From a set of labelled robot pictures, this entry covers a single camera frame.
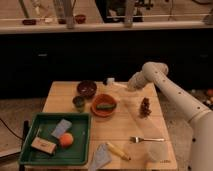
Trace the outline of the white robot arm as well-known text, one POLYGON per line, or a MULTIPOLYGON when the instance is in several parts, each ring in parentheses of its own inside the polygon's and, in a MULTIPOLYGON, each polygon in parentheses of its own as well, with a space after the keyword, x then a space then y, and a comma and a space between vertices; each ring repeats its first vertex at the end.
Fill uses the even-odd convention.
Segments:
POLYGON ((168 77, 165 63, 146 62, 128 81, 130 90, 154 83, 184 114, 193 129, 188 171, 213 171, 213 110, 168 77))

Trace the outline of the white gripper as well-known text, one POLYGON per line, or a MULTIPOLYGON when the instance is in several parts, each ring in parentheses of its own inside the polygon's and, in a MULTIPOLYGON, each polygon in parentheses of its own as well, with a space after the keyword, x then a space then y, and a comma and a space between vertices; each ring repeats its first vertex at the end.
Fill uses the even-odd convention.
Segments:
POLYGON ((130 91, 136 91, 142 89, 147 84, 142 72, 136 72, 128 81, 127 88, 130 91))

